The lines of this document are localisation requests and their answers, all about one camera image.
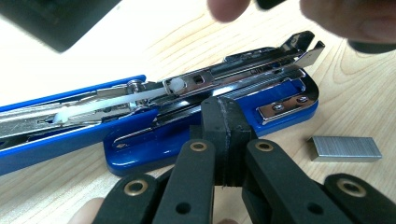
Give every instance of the white plastic strip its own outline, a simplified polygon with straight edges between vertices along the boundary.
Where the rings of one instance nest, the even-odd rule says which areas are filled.
[[[85,105],[65,106],[61,109],[60,112],[58,112],[55,115],[53,119],[53,123],[66,123],[69,120],[69,118],[77,115],[85,114],[98,109],[111,107],[114,105],[122,105],[139,100],[150,99],[164,94],[166,94],[165,88],[159,88],[152,91],[142,91],[135,94],[123,95],[116,98],[89,103]]]

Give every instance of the blue stapler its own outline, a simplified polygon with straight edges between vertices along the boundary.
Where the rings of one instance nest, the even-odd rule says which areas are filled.
[[[308,50],[313,38],[301,32],[159,82],[130,77],[0,107],[0,175],[101,141],[115,175],[170,164],[211,96],[240,104],[258,136],[310,119],[318,87],[303,68],[324,49]]]

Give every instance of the blue plastic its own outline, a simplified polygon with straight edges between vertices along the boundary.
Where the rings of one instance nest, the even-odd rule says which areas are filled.
[[[87,91],[109,88],[125,84],[131,79],[145,81],[146,77],[130,77],[76,91],[69,91],[28,102],[0,107],[1,111],[37,105],[51,101],[61,102],[64,98]],[[258,136],[278,131],[290,125],[310,119],[318,102],[297,113],[261,125],[256,108],[287,98],[301,91],[299,80],[288,81],[268,90],[238,99],[247,121]],[[136,133],[151,127],[158,111],[150,110],[130,117],[112,120],[90,128],[77,129],[68,133],[48,136],[21,146],[0,150],[0,175],[61,156],[65,153],[103,141],[108,169],[115,175],[128,175],[134,171],[149,171],[173,163],[181,146],[189,140],[190,125],[201,123],[201,114],[162,126],[149,132],[138,134],[125,140],[114,141],[126,134]]]

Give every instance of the light wood surface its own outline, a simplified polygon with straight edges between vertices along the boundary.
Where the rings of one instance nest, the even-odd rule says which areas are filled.
[[[313,179],[352,174],[396,201],[396,51],[357,53],[301,15],[298,1],[270,11],[252,2],[232,23],[218,23],[202,0],[122,1],[77,44],[59,54],[0,17],[0,105],[145,74],[176,76],[224,56],[278,46],[310,30],[326,48],[306,71],[320,97],[309,121],[269,134]],[[312,135],[370,136],[383,159],[372,163],[312,162]],[[0,223],[66,223],[88,200],[119,180],[106,168],[101,144],[0,176]],[[214,223],[250,223],[240,189],[216,188]]]

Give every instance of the human finger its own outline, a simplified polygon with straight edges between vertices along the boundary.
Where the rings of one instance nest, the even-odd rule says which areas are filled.
[[[85,203],[70,219],[68,224],[92,223],[104,198],[94,198]]]
[[[218,21],[234,21],[248,8],[250,0],[207,0],[212,16]]]
[[[396,43],[394,0],[301,0],[304,15],[351,40]]]

